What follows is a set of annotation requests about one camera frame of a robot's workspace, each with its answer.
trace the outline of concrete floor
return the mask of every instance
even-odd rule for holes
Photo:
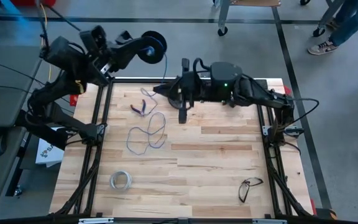
[[[218,11],[211,7],[211,0],[97,1],[98,5],[87,0],[58,1],[55,9],[65,16],[87,18],[218,17]],[[326,8],[325,1],[313,0],[302,7],[298,1],[282,0],[278,13],[283,20],[317,21]],[[7,10],[11,14],[17,13],[10,7]],[[21,9],[21,13],[25,16],[35,15],[33,9]],[[269,7],[232,7],[228,19],[273,20],[273,14]],[[76,25],[85,30],[96,23],[77,22]],[[156,30],[163,34],[168,42],[167,75],[171,77],[180,73],[182,57],[188,57],[190,60],[201,57],[207,64],[220,60],[235,63],[253,77],[282,78],[284,84],[291,87],[275,24],[227,24],[229,32],[224,37],[218,37],[217,25],[213,23],[139,20],[127,23],[104,22],[100,25],[110,39],[114,39],[124,29],[134,37],[147,30]],[[316,57],[309,55],[306,48],[324,41],[329,34],[313,38],[311,33],[315,28],[315,25],[299,25],[295,21],[292,25],[283,25],[283,32],[302,97],[316,98],[321,103],[320,107],[308,116],[308,121],[332,207],[341,220],[358,221],[358,33],[336,52]],[[0,44],[38,46],[39,34],[38,22],[0,21]],[[63,22],[49,22],[48,35],[51,40],[62,35],[80,43],[77,31]],[[118,72],[116,76],[160,77],[163,69],[163,63],[147,65],[135,58],[126,70]],[[47,72],[48,65],[43,64],[38,77],[45,79]],[[306,110],[312,106],[305,103]],[[320,207],[321,201],[305,139],[299,138],[298,144],[303,151],[301,158],[310,195],[316,206]],[[36,200],[39,207],[30,202],[18,204],[16,200],[1,197],[0,218],[46,214],[54,181],[55,178],[52,177],[31,181],[27,191],[33,193],[24,194],[19,199]],[[40,187],[49,193],[39,192]],[[1,211],[8,213],[2,217]]]

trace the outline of pliers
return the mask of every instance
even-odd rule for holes
[[[140,111],[140,110],[134,108],[134,105],[131,105],[131,109],[132,109],[133,111],[135,111],[136,113],[140,114],[141,116],[145,116],[144,111],[146,110],[146,101],[145,101],[145,100],[142,100],[142,102],[143,102],[142,111]]]

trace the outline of wire cutters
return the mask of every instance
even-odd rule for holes
[[[141,116],[145,116],[144,111],[146,110],[146,101],[142,100],[142,102],[143,102],[142,111],[134,108],[134,105],[131,105],[131,109],[136,113],[140,114]]]

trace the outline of gray desk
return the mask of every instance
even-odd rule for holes
[[[39,61],[38,47],[0,46],[0,64],[14,68],[26,75],[35,76]],[[29,90],[32,80],[0,67],[0,85]],[[0,87],[0,127],[12,127],[19,110],[23,107],[26,92]],[[7,150],[0,156],[0,195],[25,134],[24,128],[9,128]]]

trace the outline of jeans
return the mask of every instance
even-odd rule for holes
[[[339,28],[331,34],[329,41],[339,46],[358,31],[358,0],[345,0],[335,21]]]

